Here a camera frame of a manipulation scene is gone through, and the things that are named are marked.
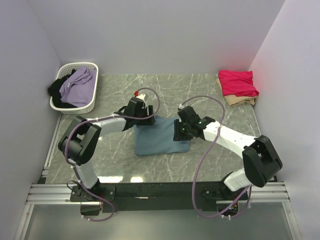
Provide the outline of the teal blue t shirt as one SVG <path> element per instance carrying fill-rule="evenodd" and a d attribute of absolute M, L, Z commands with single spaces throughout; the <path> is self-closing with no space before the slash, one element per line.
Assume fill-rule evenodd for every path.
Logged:
<path fill-rule="evenodd" d="M 189 141 L 174 141 L 175 118 L 155 116 L 153 125 L 134 127 L 134 152 L 137 156 L 185 153 L 190 150 Z"/>

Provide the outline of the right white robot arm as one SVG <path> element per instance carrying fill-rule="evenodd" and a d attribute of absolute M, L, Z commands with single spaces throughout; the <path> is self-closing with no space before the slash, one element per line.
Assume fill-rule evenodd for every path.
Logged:
<path fill-rule="evenodd" d="M 211 117 L 200 118 L 193 107 L 186 106 L 177 112 L 173 140 L 190 141 L 200 138 L 218 144 L 238 155 L 243 168 L 227 174 L 219 182 L 222 198 L 230 200 L 237 191 L 250 185 L 263 188 L 283 167 L 271 140 L 246 135 L 222 125 Z"/>

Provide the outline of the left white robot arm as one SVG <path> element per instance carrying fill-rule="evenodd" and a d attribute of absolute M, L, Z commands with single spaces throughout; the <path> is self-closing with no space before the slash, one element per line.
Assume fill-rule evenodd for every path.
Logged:
<path fill-rule="evenodd" d="M 153 106 L 146 105 L 147 95 L 139 93 L 132 97 L 126 106 L 102 121 L 77 116 L 69 125 L 58 143 L 66 162 L 72 167 L 82 195 L 88 201 L 100 195 L 100 180 L 90 160 L 94 155 L 98 140 L 104 135 L 126 131 L 133 126 L 155 124 Z"/>

